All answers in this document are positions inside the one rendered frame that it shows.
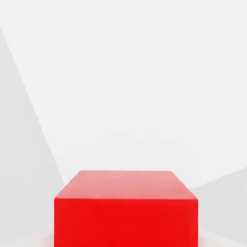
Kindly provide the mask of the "small red cube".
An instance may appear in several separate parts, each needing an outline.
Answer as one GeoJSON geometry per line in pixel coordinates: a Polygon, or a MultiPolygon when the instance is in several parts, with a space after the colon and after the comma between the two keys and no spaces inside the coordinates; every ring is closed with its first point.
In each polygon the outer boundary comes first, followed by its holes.
{"type": "Polygon", "coordinates": [[[80,171],[54,199],[54,247],[198,247],[198,199],[171,171],[80,171]]]}

